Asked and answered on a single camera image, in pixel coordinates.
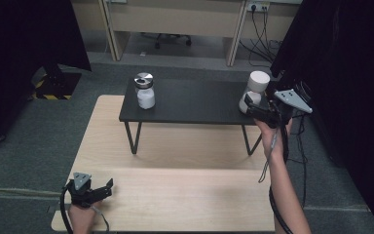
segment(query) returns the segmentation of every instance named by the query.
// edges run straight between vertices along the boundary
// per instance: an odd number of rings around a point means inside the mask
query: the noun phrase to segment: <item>white bottle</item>
[[[153,76],[149,73],[139,73],[135,76],[135,92],[138,105],[143,109],[149,109],[156,104],[154,97]]]
[[[263,71],[253,71],[247,81],[247,87],[244,90],[243,96],[239,101],[239,109],[245,114],[248,106],[244,102],[244,98],[248,95],[253,104],[258,105],[262,99],[262,93],[266,90],[270,82],[270,76]]]

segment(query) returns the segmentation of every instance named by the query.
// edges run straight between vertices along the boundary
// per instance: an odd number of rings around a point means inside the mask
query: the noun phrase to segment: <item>black curtain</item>
[[[91,66],[70,1],[0,1],[0,131],[46,63]]]
[[[305,0],[271,67],[304,81],[332,159],[374,214],[374,1]]]

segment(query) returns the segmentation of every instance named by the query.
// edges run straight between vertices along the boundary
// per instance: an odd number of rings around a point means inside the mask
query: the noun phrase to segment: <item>black table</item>
[[[150,122],[241,125],[247,153],[251,155],[261,136],[250,149],[245,126],[254,126],[255,123],[239,110],[245,87],[246,82],[155,79],[156,104],[150,109],[142,109],[138,106],[133,79],[130,79],[119,119],[126,125],[132,154],[137,151],[142,122]],[[132,141],[129,122],[138,123],[135,142]]]

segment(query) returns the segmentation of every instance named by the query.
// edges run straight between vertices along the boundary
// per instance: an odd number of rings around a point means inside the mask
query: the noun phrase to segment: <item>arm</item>
[[[306,220],[305,214],[300,206],[286,165],[283,161],[281,130],[271,129],[264,122],[258,120],[256,120],[256,124],[262,133],[265,155],[269,160],[272,191],[281,217],[293,233],[311,233],[308,220]],[[286,128],[289,133],[291,120]],[[277,141],[272,150],[271,144],[275,134],[277,134]],[[276,218],[275,229],[277,233],[285,233]]]
[[[93,206],[99,209],[101,201],[94,203]],[[89,234],[93,229],[96,216],[96,212],[93,209],[71,205],[68,215],[74,234]]]

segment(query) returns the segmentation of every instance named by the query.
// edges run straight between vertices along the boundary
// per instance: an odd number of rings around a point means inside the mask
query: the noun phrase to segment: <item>gray carpet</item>
[[[75,72],[65,69],[64,72]],[[60,192],[65,183],[96,99],[123,95],[129,78],[139,72],[155,79],[211,79],[246,81],[247,71],[220,71],[160,66],[93,64],[83,76],[71,100],[29,101],[0,142],[0,188]],[[34,81],[41,78],[38,71]],[[330,160],[312,120],[305,119],[302,134],[308,157],[305,211],[314,233],[374,233],[374,217],[358,194],[348,172]],[[292,132],[296,132],[298,119]],[[301,160],[295,136],[290,136],[290,158]],[[303,165],[287,163],[295,189],[303,197]],[[0,194],[0,233],[54,233],[51,197]]]

